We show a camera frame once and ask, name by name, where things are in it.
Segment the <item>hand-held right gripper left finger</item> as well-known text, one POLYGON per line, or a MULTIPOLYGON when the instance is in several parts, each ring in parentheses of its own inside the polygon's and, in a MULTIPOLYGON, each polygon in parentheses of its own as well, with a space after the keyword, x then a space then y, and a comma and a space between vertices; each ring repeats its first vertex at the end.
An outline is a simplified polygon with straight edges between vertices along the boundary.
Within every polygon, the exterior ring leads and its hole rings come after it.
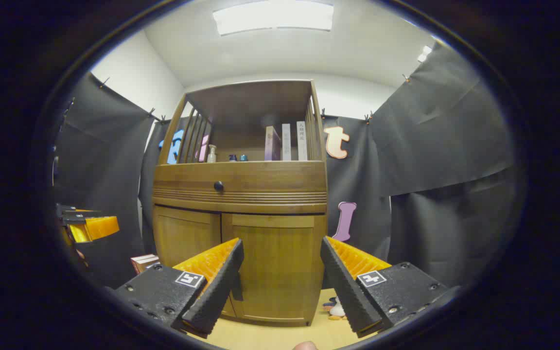
POLYGON ((242 239, 235 238, 175 266, 153 264, 114 295, 154 324, 207 337, 222 314, 243 260, 242 239))

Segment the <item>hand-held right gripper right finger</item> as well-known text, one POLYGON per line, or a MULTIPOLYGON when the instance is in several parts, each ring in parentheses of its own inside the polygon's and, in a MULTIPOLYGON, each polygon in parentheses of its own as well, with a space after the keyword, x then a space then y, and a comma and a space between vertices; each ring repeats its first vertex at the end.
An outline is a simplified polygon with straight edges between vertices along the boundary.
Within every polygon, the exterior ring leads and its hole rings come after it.
POLYGON ((450 287, 409 262, 389 264, 329 236, 321 243, 325 273, 358 337, 411 323, 455 298, 450 287))

